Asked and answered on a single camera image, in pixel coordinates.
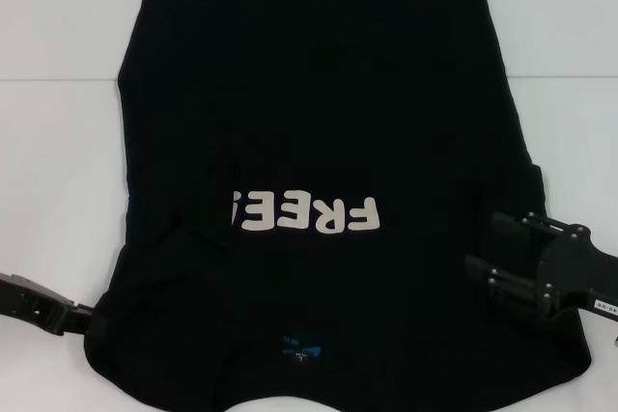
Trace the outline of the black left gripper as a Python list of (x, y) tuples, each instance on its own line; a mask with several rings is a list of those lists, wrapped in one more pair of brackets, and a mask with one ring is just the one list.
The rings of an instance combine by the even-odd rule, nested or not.
[(1, 315), (57, 336), (71, 333), (73, 315), (76, 334), (103, 337), (108, 326), (108, 319), (93, 308), (76, 306), (67, 297), (15, 274), (1, 274)]

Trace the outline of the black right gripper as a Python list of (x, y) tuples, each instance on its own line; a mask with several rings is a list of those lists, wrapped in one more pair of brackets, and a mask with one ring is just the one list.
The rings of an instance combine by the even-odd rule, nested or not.
[(492, 216), (503, 236), (546, 244), (537, 280), (521, 277), (475, 256), (464, 258), (468, 279), (498, 309), (511, 315), (552, 320), (570, 309), (617, 319), (617, 258), (600, 251), (582, 225), (528, 212)]

